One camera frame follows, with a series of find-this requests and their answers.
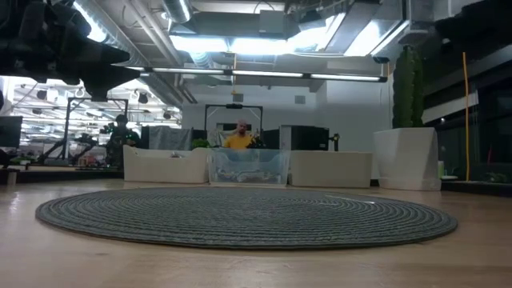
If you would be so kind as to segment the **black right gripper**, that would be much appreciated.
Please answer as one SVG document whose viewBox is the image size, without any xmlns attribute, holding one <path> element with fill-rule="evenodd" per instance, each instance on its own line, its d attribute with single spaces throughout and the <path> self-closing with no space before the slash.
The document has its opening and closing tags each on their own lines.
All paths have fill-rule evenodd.
<svg viewBox="0 0 512 288">
<path fill-rule="evenodd" d="M 434 24 L 442 38 L 469 41 L 477 35 L 511 40 L 511 0 L 483 0 L 464 6 L 462 14 Z"/>
</svg>

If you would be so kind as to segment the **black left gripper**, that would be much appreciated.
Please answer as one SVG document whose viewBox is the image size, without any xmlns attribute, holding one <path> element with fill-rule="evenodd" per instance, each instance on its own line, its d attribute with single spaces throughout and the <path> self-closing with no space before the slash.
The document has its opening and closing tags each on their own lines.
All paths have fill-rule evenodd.
<svg viewBox="0 0 512 288">
<path fill-rule="evenodd" d="M 1 0 L 1 75 L 84 83 L 93 102 L 106 102 L 113 88 L 140 76 L 121 66 L 130 54 L 87 38 L 91 26 L 72 1 Z M 90 44 L 92 59 L 81 49 Z"/>
</svg>

